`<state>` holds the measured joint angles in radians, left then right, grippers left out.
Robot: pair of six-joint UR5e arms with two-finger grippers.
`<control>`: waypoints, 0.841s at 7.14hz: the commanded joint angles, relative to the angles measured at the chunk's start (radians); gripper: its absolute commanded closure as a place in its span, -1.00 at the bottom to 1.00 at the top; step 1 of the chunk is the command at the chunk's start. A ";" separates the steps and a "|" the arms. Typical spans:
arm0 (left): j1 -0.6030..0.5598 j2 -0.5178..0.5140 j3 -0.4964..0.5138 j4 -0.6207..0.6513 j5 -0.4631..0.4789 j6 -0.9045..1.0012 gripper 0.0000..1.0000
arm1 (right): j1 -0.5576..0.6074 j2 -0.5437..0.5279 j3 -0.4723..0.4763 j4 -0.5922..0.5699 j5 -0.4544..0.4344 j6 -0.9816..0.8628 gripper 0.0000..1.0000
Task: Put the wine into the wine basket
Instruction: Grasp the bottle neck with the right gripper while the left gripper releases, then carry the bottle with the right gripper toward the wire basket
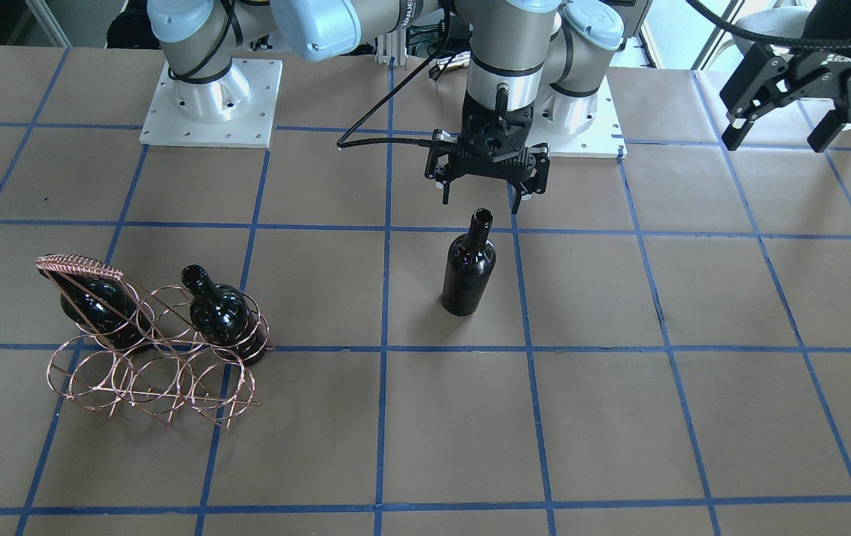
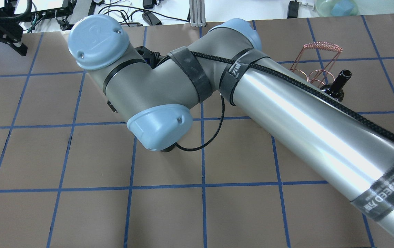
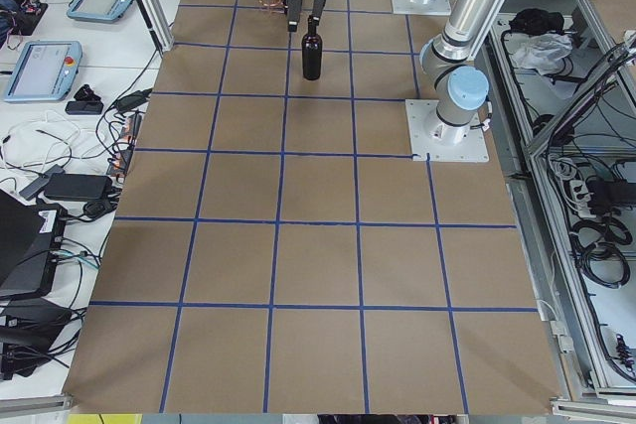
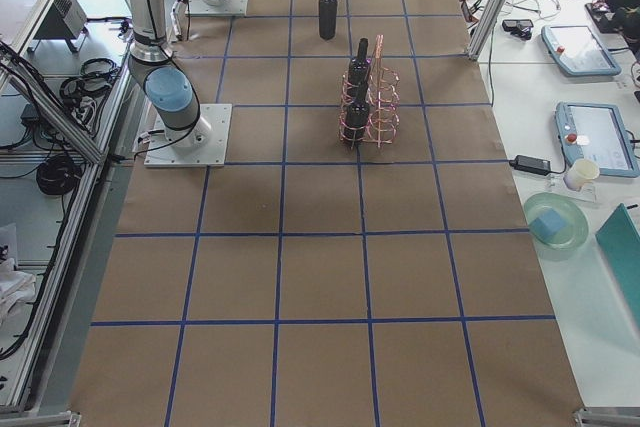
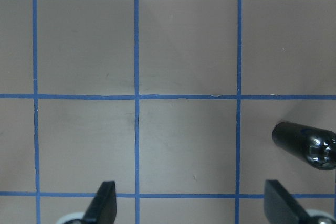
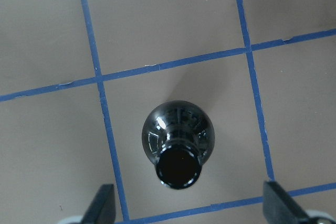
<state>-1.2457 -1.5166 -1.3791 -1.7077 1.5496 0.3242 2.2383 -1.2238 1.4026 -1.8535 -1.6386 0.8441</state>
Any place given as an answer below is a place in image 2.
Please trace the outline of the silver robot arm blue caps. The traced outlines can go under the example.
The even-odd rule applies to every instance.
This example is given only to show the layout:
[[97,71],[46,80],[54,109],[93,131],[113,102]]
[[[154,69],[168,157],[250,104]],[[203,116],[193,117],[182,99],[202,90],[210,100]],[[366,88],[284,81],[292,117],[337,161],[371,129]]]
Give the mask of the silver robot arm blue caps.
[[219,91],[394,237],[394,134],[273,61],[248,21],[213,27],[154,69],[106,15],[77,22],[68,48],[146,149],[175,144],[190,109]]

